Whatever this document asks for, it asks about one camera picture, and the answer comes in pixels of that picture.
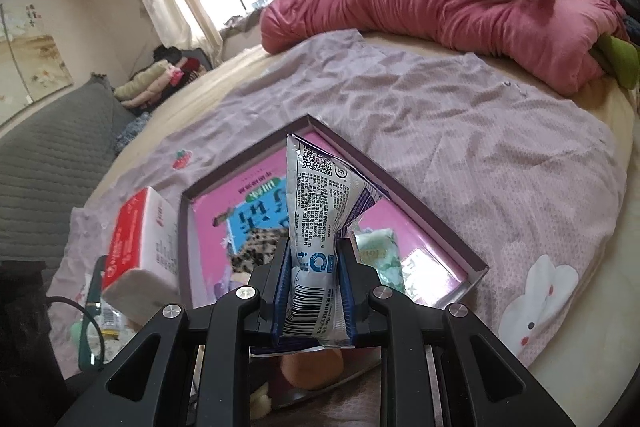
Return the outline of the grey quilted headboard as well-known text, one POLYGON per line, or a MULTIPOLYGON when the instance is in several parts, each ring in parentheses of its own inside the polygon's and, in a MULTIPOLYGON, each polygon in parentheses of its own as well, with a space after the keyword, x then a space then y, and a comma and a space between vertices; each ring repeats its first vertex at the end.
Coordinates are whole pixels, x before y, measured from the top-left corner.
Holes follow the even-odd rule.
POLYGON ((134 120, 104 75, 47 104, 1 138, 1 259, 56 268, 70 214, 85 205, 134 120))

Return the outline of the green cloth under quilt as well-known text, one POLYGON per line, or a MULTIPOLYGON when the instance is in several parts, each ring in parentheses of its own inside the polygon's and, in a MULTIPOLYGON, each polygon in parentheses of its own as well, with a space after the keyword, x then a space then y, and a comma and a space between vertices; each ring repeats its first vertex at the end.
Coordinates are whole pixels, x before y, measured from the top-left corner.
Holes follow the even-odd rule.
POLYGON ((632 42, 602 35, 590 50, 591 56, 625 89, 634 90, 639 84, 639 47, 632 42))

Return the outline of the pink red quilt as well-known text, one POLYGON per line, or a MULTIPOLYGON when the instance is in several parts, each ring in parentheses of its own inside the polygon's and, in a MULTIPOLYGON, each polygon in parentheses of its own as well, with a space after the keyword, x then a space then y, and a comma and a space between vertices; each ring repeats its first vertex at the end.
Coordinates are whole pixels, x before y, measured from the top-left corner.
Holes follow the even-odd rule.
POLYGON ((506 56, 560 95, 608 75, 590 50, 602 35, 631 42, 616 0, 273 0, 262 47, 281 53, 322 32, 357 29, 447 49, 506 56))

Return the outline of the small white wipes packet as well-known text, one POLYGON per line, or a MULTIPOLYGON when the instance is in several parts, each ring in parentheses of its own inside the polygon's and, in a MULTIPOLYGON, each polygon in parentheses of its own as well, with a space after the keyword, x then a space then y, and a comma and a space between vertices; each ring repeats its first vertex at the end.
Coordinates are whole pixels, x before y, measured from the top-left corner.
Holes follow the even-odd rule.
POLYGON ((118 339, 126 327, 122 314, 104 301, 101 303, 99 318, 100 329, 105 338, 118 339))

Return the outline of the flower wall painting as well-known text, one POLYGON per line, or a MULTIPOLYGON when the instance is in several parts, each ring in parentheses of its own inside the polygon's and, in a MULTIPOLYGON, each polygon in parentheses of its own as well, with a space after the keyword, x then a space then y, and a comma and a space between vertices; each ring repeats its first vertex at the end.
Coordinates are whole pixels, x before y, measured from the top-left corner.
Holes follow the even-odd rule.
POLYGON ((1 5, 1 124, 74 80, 35 5, 1 5))

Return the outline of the blue patterned cloth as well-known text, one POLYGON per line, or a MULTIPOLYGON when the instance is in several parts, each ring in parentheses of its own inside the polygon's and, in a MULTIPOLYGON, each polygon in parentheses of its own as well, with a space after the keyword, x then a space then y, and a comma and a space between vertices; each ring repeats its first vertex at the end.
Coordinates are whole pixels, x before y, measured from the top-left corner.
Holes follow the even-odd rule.
POLYGON ((148 112, 142 113, 135 120, 131 121, 127 126, 116 136, 114 143, 114 154, 118 156, 124 148, 143 131, 145 126, 151 119, 151 114, 148 112))

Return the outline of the pink blue book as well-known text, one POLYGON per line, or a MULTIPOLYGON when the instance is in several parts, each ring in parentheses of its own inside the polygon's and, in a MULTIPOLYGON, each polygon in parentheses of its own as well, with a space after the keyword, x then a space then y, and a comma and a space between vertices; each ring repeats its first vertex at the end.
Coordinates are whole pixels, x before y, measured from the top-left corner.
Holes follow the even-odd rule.
MULTIPOLYGON (((445 308, 483 276, 485 262, 370 158, 316 124, 303 122, 295 131, 381 185, 383 199, 358 217, 347 235, 358 245, 395 251, 402 275, 397 286, 413 301, 445 308)), ((232 257, 249 254, 288 228, 287 135, 284 129, 274 132, 183 193, 180 295, 190 306, 214 303, 229 289, 232 257)))

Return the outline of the white plush bunny toy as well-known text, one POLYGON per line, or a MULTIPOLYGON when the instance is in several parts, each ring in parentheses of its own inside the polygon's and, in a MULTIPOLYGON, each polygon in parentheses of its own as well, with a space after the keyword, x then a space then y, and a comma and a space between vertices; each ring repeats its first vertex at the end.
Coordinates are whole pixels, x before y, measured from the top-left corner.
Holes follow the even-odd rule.
POLYGON ((269 384, 261 385, 250 395, 250 419, 257 421, 271 412, 271 399, 268 395, 269 384))

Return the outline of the red white tissue box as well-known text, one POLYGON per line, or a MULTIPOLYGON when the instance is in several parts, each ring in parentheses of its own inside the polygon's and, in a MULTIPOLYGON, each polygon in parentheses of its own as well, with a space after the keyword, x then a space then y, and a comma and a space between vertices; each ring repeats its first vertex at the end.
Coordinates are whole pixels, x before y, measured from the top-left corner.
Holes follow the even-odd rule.
POLYGON ((102 298, 139 326, 179 300, 178 213, 152 187, 137 191, 119 210, 102 298))

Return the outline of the folded clothes pile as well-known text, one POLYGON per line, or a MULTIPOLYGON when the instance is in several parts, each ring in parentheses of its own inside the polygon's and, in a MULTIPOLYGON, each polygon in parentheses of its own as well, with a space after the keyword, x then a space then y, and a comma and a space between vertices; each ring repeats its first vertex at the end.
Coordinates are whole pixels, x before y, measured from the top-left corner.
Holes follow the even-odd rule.
POLYGON ((136 114, 153 112, 174 94, 212 69, 212 63, 201 49, 180 50, 158 46, 154 62, 134 74, 114 90, 114 97, 136 114))

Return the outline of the dark green thermos bottle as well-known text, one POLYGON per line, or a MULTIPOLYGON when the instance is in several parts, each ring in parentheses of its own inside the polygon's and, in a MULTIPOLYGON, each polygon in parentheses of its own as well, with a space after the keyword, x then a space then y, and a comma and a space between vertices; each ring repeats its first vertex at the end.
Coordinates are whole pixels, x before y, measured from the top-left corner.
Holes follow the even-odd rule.
POLYGON ((103 336, 99 315, 102 303, 102 281, 106 257, 101 256, 93 267, 86 286, 85 302, 81 306, 81 321, 78 337, 78 369, 99 369, 106 362, 106 338, 103 336))

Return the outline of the green tissue pack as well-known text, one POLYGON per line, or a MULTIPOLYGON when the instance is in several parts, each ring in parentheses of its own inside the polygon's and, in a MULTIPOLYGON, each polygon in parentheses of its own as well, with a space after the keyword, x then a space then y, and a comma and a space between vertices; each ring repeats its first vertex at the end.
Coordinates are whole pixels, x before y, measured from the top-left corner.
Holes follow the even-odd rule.
POLYGON ((390 228, 356 228, 352 235, 356 241, 358 262, 375 269, 382 285, 403 293, 405 282, 395 232, 390 228))

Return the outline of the blue white snack bag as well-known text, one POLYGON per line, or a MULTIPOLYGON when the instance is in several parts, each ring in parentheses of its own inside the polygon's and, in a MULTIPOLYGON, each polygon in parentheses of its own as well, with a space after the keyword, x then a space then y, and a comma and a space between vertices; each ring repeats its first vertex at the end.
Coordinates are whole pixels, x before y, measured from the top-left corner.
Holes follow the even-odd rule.
POLYGON ((288 295, 274 331, 284 352, 351 346, 356 303, 340 242, 384 197, 357 169, 296 134, 286 140, 288 295))

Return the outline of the leopard print scrunchie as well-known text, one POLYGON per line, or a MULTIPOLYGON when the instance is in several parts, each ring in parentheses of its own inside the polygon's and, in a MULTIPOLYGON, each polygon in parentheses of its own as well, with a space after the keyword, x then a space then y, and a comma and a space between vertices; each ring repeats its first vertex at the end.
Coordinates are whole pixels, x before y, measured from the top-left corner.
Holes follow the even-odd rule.
POLYGON ((276 252, 285 229, 254 229, 240 250, 230 256, 234 273, 252 273, 259 265, 269 263, 276 252))

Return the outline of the orange makeup sponge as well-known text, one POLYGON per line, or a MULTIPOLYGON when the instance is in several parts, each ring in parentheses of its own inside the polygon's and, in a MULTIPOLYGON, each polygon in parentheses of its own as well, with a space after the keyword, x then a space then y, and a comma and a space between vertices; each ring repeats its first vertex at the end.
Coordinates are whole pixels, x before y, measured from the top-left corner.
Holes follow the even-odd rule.
POLYGON ((281 359, 280 369, 293 387, 316 390, 329 386, 341 376, 344 359, 340 349, 296 352, 281 359))

